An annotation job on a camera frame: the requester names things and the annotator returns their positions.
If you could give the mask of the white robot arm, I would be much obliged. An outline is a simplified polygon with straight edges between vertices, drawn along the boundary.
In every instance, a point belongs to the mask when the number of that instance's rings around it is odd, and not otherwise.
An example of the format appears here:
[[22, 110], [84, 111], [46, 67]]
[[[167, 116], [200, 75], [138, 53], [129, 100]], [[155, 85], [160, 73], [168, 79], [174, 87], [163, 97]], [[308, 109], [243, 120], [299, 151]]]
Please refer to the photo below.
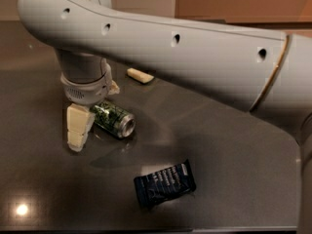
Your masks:
[[55, 48], [74, 103], [109, 93], [110, 60], [228, 104], [295, 138], [297, 234], [312, 234], [312, 39], [266, 29], [123, 13], [111, 0], [18, 0], [23, 26]]

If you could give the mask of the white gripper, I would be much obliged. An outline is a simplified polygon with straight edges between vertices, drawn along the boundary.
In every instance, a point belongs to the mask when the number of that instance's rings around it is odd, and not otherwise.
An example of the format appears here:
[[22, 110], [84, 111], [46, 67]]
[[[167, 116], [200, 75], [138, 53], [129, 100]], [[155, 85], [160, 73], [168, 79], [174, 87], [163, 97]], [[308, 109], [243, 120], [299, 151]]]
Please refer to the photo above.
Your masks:
[[112, 80], [111, 67], [105, 58], [70, 58], [62, 60], [60, 67], [65, 95], [74, 102], [66, 111], [67, 144], [71, 150], [80, 152], [95, 121], [95, 114], [82, 105], [101, 102], [108, 94], [118, 95], [120, 88]]

